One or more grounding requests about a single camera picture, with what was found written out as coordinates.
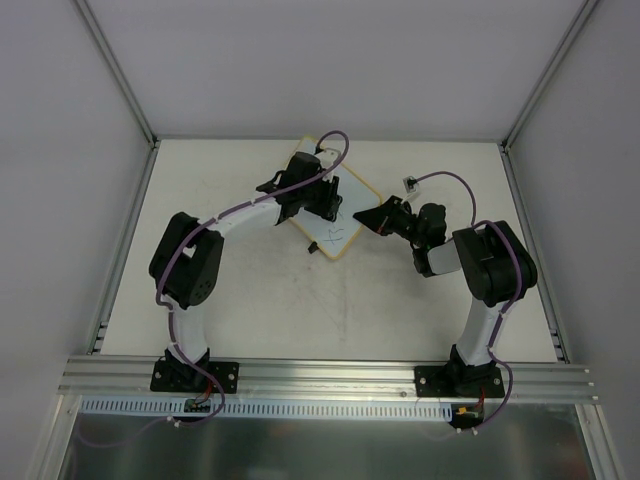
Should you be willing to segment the yellow framed whiteboard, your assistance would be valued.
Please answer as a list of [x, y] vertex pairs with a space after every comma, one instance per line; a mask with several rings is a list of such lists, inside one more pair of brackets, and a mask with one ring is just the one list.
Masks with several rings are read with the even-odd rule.
[[363, 228], [353, 215], [380, 206], [382, 196], [345, 161], [332, 175], [339, 179], [338, 194], [342, 197], [336, 219], [330, 222], [301, 209], [285, 223], [297, 228], [310, 242], [315, 242], [327, 258], [338, 260]]

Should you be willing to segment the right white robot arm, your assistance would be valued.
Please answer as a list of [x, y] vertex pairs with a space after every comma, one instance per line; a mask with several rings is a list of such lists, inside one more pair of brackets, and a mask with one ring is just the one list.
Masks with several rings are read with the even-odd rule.
[[425, 278], [460, 271], [472, 300], [463, 333], [440, 367], [414, 368], [420, 398], [506, 396], [493, 352], [505, 315], [537, 284], [536, 265], [505, 221], [459, 229], [446, 238], [446, 208], [427, 203], [415, 213], [390, 197], [382, 205], [353, 214], [380, 236], [396, 234], [412, 249], [414, 267]]

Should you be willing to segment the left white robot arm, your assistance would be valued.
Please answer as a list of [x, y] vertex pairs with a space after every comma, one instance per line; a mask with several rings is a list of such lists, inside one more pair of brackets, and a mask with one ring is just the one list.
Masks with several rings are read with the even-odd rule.
[[345, 156], [321, 147], [313, 153], [297, 151], [285, 169], [255, 189], [251, 199], [206, 222], [185, 212], [171, 218], [149, 265], [156, 303], [168, 310], [170, 338], [154, 366], [153, 391], [223, 391], [213, 378], [201, 305], [216, 286], [224, 246], [277, 226], [302, 209], [335, 220], [342, 197], [333, 171]]

